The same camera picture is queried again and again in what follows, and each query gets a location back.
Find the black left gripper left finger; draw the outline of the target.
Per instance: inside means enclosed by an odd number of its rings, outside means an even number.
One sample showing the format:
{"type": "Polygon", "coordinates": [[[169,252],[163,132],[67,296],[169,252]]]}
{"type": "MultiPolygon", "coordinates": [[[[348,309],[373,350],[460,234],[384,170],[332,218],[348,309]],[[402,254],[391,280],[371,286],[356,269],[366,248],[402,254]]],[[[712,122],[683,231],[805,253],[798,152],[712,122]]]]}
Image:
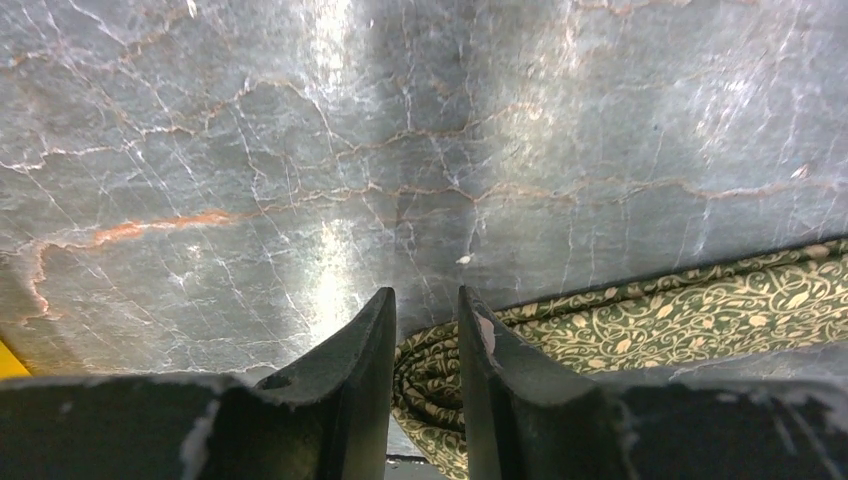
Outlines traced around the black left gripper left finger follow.
{"type": "Polygon", "coordinates": [[[380,479],[396,334],[383,287],[254,385],[230,374],[40,376],[1,384],[5,479],[380,479]]]}

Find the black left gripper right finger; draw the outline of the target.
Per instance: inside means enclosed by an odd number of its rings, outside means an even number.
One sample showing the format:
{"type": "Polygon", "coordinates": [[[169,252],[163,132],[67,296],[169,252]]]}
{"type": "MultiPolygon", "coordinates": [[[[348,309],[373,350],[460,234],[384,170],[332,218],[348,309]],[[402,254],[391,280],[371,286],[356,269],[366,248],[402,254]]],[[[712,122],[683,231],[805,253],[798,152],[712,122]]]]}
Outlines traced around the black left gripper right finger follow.
{"type": "Polygon", "coordinates": [[[473,479],[843,479],[847,390],[828,380],[595,381],[458,293],[473,479]]]}

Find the olive green leaf-pattern tie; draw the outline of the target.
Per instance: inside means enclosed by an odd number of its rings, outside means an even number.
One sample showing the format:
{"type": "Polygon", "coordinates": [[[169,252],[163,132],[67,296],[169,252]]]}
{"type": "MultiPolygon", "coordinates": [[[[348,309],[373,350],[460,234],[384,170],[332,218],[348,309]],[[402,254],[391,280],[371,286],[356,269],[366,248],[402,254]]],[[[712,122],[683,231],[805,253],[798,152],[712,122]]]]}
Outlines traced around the olive green leaf-pattern tie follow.
{"type": "MultiPolygon", "coordinates": [[[[847,243],[831,240],[495,312],[531,345],[580,374],[671,366],[844,342],[847,243]]],[[[403,340],[391,411],[423,456],[468,475],[458,326],[403,340]]]]}

